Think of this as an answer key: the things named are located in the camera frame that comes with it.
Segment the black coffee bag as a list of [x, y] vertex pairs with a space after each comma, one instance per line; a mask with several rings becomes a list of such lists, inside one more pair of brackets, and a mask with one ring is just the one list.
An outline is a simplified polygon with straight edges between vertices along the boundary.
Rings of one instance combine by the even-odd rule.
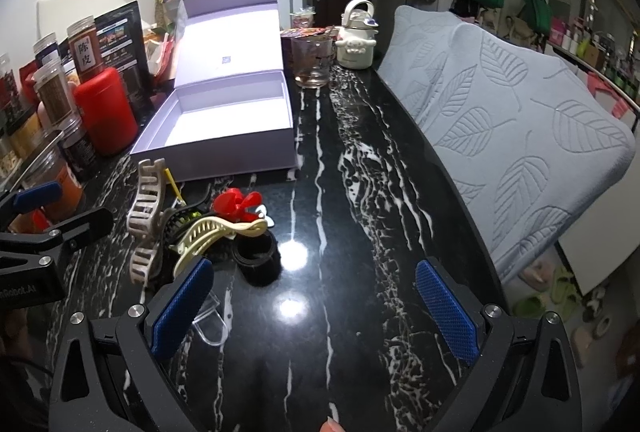
[[152, 82], [144, 48], [142, 22], [137, 1], [96, 18], [103, 64], [119, 72], [134, 117], [142, 122], [152, 111]]

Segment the yellow green lollipop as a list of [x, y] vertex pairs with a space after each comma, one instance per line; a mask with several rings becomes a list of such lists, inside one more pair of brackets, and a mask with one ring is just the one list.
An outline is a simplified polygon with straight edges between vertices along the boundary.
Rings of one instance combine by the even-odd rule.
[[190, 226], [208, 211], [210, 200], [210, 185], [204, 181], [195, 181], [194, 187], [189, 187], [191, 194], [200, 193], [201, 198], [193, 204], [176, 206], [167, 209], [163, 215], [160, 229], [160, 247], [169, 248], [178, 244]]

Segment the snack candy bag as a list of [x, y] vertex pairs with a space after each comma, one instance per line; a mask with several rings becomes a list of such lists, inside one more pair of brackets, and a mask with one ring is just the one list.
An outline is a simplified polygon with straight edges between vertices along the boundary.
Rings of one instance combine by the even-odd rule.
[[338, 29], [335, 26], [329, 27], [292, 27], [282, 30], [280, 33], [281, 41], [294, 39], [321, 38], [335, 40]]

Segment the red flower hair clip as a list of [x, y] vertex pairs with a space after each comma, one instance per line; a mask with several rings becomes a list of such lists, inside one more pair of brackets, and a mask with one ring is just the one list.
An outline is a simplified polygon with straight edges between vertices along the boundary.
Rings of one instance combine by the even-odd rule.
[[256, 212], [262, 205], [262, 194], [260, 192], [249, 192], [244, 195], [236, 187], [230, 187], [217, 195], [212, 201], [213, 213], [229, 222], [251, 223], [260, 218]]

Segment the beige rectangular hair claw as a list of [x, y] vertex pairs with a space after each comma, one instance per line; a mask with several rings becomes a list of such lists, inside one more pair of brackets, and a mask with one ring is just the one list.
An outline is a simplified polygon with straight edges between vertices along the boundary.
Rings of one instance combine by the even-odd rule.
[[127, 231], [136, 247], [129, 259], [129, 276], [145, 284], [156, 269], [160, 248], [160, 223], [166, 189], [165, 159], [145, 159], [138, 163], [138, 186], [127, 215]]

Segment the orange content jar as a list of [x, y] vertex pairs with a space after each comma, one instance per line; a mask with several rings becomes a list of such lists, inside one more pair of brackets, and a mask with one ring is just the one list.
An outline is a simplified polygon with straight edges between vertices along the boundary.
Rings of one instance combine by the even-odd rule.
[[53, 130], [46, 135], [35, 151], [23, 160], [16, 177], [9, 181], [12, 191], [19, 187], [32, 189], [43, 184], [56, 183], [58, 197], [40, 205], [40, 209], [52, 223], [72, 217], [84, 196], [84, 189], [62, 154], [62, 140], [61, 130]]

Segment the brown jar chinese label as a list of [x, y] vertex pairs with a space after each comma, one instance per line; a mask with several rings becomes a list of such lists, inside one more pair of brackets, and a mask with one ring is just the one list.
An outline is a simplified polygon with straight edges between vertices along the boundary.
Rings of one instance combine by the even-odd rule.
[[67, 41], [81, 82], [88, 81], [104, 70], [96, 23], [92, 15], [67, 27]]

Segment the lavender gift box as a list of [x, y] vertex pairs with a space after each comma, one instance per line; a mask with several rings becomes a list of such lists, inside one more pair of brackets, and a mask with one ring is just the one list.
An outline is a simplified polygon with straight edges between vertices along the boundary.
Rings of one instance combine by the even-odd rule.
[[278, 0], [183, 0], [174, 90], [131, 148], [178, 181], [296, 166]]

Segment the cream curved hair claw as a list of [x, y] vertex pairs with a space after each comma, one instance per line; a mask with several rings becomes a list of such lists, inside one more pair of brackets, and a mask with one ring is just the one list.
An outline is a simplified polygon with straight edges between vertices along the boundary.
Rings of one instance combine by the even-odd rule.
[[177, 278], [186, 266], [196, 256], [206, 251], [213, 243], [221, 238], [233, 239], [236, 235], [245, 237], [258, 237], [268, 230], [268, 222], [258, 218], [253, 222], [230, 222], [222, 218], [204, 217], [194, 222], [189, 230], [176, 244], [178, 260], [172, 270], [172, 275]]

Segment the red canister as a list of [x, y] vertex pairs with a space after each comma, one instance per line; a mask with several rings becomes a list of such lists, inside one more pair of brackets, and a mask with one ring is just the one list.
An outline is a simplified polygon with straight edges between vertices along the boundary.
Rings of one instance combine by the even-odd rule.
[[104, 68], [77, 86], [73, 95], [91, 143], [99, 153], [116, 154], [134, 142], [138, 124], [116, 68]]

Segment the brown granule jar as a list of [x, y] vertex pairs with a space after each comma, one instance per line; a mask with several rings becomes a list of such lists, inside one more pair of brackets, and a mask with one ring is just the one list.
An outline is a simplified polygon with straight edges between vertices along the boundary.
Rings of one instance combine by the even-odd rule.
[[60, 60], [47, 62], [36, 70], [35, 91], [47, 112], [52, 126], [58, 126], [76, 113], [73, 94], [70, 92], [64, 68]]

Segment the near grey leaf cushion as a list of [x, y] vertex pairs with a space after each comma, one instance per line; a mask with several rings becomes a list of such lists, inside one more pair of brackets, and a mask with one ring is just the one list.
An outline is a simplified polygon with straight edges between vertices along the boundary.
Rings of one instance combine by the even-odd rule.
[[627, 172], [636, 140], [556, 56], [401, 6], [378, 76], [430, 142], [502, 281]]

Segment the clear glass cup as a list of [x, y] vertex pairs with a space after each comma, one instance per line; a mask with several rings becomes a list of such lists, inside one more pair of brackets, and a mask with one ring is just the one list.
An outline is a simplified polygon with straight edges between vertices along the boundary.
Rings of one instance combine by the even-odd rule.
[[292, 58], [296, 84], [308, 89], [322, 88], [330, 81], [333, 39], [329, 35], [296, 38], [292, 41]]

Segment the clear plastic hair clip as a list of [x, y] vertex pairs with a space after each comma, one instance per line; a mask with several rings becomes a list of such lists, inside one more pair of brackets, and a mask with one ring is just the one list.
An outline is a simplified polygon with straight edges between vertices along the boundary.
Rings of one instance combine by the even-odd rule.
[[200, 338], [213, 348], [223, 345], [228, 338], [228, 326], [220, 315], [219, 308], [220, 301], [213, 290], [210, 290], [192, 322], [192, 327]]

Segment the white cartoon kettle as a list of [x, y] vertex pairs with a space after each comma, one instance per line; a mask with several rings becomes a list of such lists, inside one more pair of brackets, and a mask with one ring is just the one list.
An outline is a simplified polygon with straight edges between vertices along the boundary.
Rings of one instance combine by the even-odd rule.
[[352, 0], [341, 16], [335, 39], [337, 63], [349, 70], [366, 70], [373, 63], [378, 22], [369, 0]]

